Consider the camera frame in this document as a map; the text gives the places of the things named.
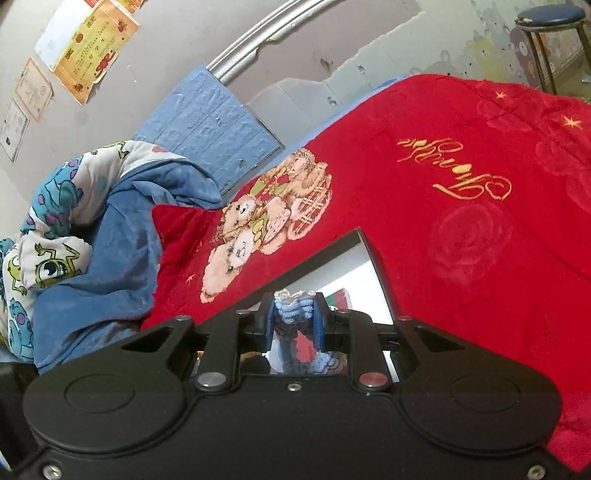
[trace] stool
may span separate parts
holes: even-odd
[[[556,84],[554,83],[554,77],[552,75],[552,70],[550,69],[550,61],[548,60],[548,54],[544,48],[540,33],[558,32],[561,30],[568,30],[569,28],[576,28],[581,43],[583,44],[585,57],[587,58],[589,67],[591,67],[591,47],[589,46],[589,39],[585,33],[584,23],[585,10],[576,7],[575,5],[568,4],[542,5],[541,7],[530,8],[522,11],[517,17],[517,20],[515,20],[515,25],[525,32],[530,42],[534,54],[535,66],[540,75],[542,91],[547,92],[546,82],[532,33],[535,34],[538,43],[540,44],[546,70],[548,70],[548,76],[550,77],[552,93],[556,95]]]

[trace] yellow certificate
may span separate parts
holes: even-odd
[[[100,0],[74,34],[55,74],[79,103],[86,103],[139,25],[111,0]]]
[[[85,0],[85,2],[94,8],[99,0]],[[144,0],[118,0],[118,2],[123,5],[129,13],[134,14],[135,11],[142,6]]]

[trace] gold star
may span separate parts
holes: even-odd
[[[581,127],[581,124],[583,123],[582,120],[573,120],[572,118],[568,118],[564,115],[562,116],[562,118],[564,118],[565,127],[577,127],[578,129],[583,129],[583,127]]]

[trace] silver bolt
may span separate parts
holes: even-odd
[[[359,377],[359,383],[368,388],[383,387],[388,383],[388,377],[379,372],[367,372]]]
[[[287,385],[287,390],[289,390],[290,392],[299,392],[302,388],[303,387],[299,382],[293,382]]]
[[[221,387],[226,383],[226,376],[220,372],[205,372],[197,377],[197,381],[204,387]]]
[[[42,473],[47,480],[60,480],[61,478],[61,468],[55,465],[46,465],[43,467]]]
[[[529,480],[542,480],[546,476],[546,468],[543,465],[534,465],[527,472],[527,478]]]

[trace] red blanket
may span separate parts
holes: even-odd
[[[159,206],[144,327],[201,322],[355,227],[401,310],[548,375],[549,444],[591,461],[591,106],[416,76],[336,122],[223,212]]]

